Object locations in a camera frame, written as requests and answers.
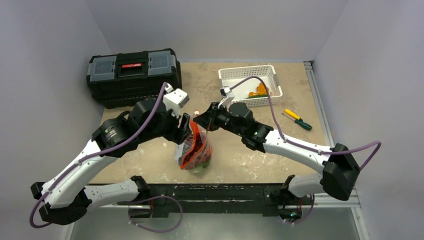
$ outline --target toolbox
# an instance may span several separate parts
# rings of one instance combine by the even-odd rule
[[[92,98],[107,109],[155,97],[164,82],[174,89],[183,87],[180,62],[170,48],[93,56],[86,80]]]

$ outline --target gray wall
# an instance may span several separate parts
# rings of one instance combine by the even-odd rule
[[[348,0],[86,0],[113,53],[183,61],[309,61]]]
[[[28,224],[30,186],[60,172],[98,126],[85,75],[110,50],[83,0],[2,1],[0,33],[0,238],[58,239],[61,227]]]
[[[371,239],[423,239],[423,13],[422,0],[351,0],[314,64],[335,139],[382,140],[357,181]]]

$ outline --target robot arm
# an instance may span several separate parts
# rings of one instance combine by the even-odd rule
[[[107,154],[94,156],[84,162],[82,157],[114,148],[138,132],[148,115],[152,112],[156,100],[147,98],[139,101],[133,110],[123,112],[117,118],[106,120],[93,134],[83,151],[55,178],[48,182],[36,182],[31,186],[35,199],[44,201],[39,209],[41,219],[48,223],[67,225],[80,219],[87,210],[119,202],[145,200],[151,197],[150,189],[141,176],[115,184],[87,185],[102,169],[133,151],[138,144],[154,138],[164,137],[168,141],[181,144],[191,133],[190,116],[181,115],[181,108],[189,97],[181,89],[173,90],[167,85],[163,100],[159,104],[153,118],[146,128],[125,146]],[[301,198],[306,194],[326,192],[339,200],[348,200],[359,175],[360,168],[351,154],[325,155],[320,152],[306,150],[294,143],[320,149],[322,152],[340,152],[347,148],[337,144],[334,148],[318,146],[301,141],[294,137],[281,138],[277,130],[271,126],[255,121],[253,113],[244,103],[234,103],[228,109],[234,95],[231,90],[222,90],[224,99],[213,102],[209,109],[193,120],[209,131],[219,128],[237,134],[249,149],[263,153],[277,154],[293,159],[316,171],[308,176],[289,176],[281,192],[287,199]],[[59,180],[62,173],[67,172],[52,189],[49,188]]]
[[[347,201],[360,173],[360,168],[352,154],[329,155],[321,152],[341,152],[348,150],[342,144],[335,147],[315,145],[291,136],[280,136],[278,130],[255,121],[253,113],[242,102],[233,103],[228,109],[225,104],[231,101],[228,89],[221,89],[223,100],[213,102],[209,109],[193,119],[209,131],[222,128],[241,137],[241,142],[251,150],[277,154],[295,160],[316,171],[307,176],[289,176],[285,188],[301,198],[306,194],[327,193]],[[304,149],[291,142],[319,149],[319,152]]]
[[[31,186],[34,198],[40,199],[59,176],[72,169],[44,198],[45,204],[39,210],[43,221],[67,225],[81,218],[87,210],[117,202],[138,200],[149,194],[146,182],[140,176],[115,184],[87,184],[102,169],[125,153],[137,149],[141,143],[159,137],[176,144],[184,141],[190,133],[190,116],[186,113],[181,115],[180,112],[188,102],[189,96],[181,89],[174,90],[169,84],[165,91],[167,94],[163,96],[153,118],[133,141],[105,155],[94,156],[79,163],[82,157],[112,148],[129,139],[146,121],[156,99],[146,98],[137,102],[132,111],[123,112],[116,118],[106,120],[64,170],[48,182],[36,182]]]

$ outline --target plastic bag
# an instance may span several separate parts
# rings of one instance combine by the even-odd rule
[[[198,172],[209,166],[212,147],[207,138],[207,131],[197,125],[193,121],[193,117],[191,117],[189,125],[192,134],[182,144],[176,146],[174,158],[180,169]]]

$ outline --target table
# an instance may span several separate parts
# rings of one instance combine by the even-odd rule
[[[190,97],[183,111],[204,112],[211,102],[221,100],[218,70],[255,65],[274,66],[281,83],[283,97],[274,104],[274,111],[283,132],[289,136],[319,145],[327,145],[311,87],[303,63],[181,63],[182,88]],[[115,118],[132,107],[105,109],[102,122]],[[290,109],[312,125],[307,131],[283,116]],[[269,106],[251,108],[255,119],[273,126]],[[142,143],[137,150],[103,169],[91,183],[119,183],[131,176],[141,175],[147,183],[281,183],[287,176],[305,175],[314,171],[291,159],[248,149],[241,138],[225,130],[208,133],[213,154],[211,164],[201,173],[181,170],[174,160],[175,143],[156,138]]]

